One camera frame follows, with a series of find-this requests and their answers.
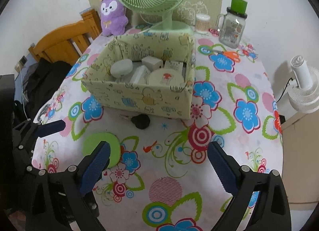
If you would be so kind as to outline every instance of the green mat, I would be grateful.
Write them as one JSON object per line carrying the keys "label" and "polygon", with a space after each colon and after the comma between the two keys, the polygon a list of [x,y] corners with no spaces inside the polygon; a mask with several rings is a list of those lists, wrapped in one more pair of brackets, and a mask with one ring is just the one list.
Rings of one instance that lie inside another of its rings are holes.
{"label": "green mat", "polygon": [[108,168],[112,168],[115,165],[117,165],[117,163],[120,161],[121,146],[117,137],[111,133],[99,133],[89,135],[83,143],[82,154],[83,156],[90,155],[101,141],[106,141],[110,144],[111,155],[110,164],[108,165]]}

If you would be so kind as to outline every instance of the cotton swab container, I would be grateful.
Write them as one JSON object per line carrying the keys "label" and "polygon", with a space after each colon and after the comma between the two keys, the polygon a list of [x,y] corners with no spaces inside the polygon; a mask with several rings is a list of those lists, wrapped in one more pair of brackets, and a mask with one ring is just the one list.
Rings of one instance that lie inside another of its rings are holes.
{"label": "cotton swab container", "polygon": [[195,32],[207,34],[211,17],[207,14],[196,14]]}

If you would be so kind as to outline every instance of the wooden chair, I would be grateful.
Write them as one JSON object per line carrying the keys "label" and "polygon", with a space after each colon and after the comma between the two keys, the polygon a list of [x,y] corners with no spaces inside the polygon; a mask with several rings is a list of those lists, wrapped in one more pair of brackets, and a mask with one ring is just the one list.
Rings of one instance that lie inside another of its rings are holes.
{"label": "wooden chair", "polygon": [[44,58],[50,62],[65,61],[73,65],[81,55],[73,42],[83,53],[90,45],[85,34],[89,34],[94,40],[102,32],[100,18],[94,9],[82,13],[81,16],[83,20],[61,26],[44,36],[36,46],[31,46],[29,52],[35,60]]}

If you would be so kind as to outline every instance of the storage box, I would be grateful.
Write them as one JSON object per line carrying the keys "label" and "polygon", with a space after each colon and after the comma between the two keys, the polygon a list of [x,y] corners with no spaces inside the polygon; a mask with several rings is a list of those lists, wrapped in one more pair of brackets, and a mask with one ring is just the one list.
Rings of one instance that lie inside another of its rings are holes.
{"label": "storage box", "polygon": [[[116,83],[113,63],[122,59],[141,61],[146,56],[186,63],[181,86]],[[115,37],[87,69],[83,85],[106,107],[138,111],[168,118],[189,119],[195,76],[195,40],[183,33],[139,33]]]}

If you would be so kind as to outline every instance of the purple plush toy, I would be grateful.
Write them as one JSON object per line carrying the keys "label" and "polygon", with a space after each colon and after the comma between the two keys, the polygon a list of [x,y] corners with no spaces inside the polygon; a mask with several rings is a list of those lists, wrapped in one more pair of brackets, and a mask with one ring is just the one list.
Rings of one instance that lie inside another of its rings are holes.
{"label": "purple plush toy", "polygon": [[102,0],[101,26],[103,36],[121,35],[129,20],[125,16],[126,7],[118,0]]}

